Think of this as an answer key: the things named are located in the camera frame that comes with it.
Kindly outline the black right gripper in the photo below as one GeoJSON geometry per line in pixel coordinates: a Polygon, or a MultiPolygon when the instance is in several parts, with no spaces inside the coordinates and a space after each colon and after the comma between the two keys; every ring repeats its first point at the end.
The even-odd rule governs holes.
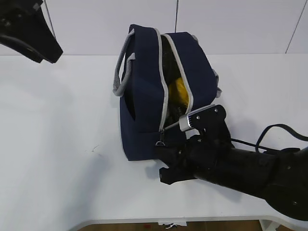
{"type": "Polygon", "coordinates": [[[235,180],[238,154],[224,120],[211,123],[179,145],[158,141],[155,156],[169,168],[159,169],[160,182],[171,185],[187,180],[235,180]]]}

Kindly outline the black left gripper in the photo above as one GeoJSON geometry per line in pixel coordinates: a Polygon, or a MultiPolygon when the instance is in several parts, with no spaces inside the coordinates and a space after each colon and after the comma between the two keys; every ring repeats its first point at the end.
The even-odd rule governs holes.
{"type": "Polygon", "coordinates": [[[28,59],[56,63],[63,50],[50,31],[41,10],[42,0],[1,0],[0,26],[9,26],[9,36],[0,43],[28,59]]]}

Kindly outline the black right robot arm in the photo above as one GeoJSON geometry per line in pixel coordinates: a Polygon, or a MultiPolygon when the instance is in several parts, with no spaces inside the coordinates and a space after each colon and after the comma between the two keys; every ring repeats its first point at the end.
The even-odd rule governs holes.
{"type": "Polygon", "coordinates": [[[265,200],[287,217],[308,219],[308,151],[237,149],[225,123],[179,146],[155,146],[164,184],[204,180],[265,200]]]}

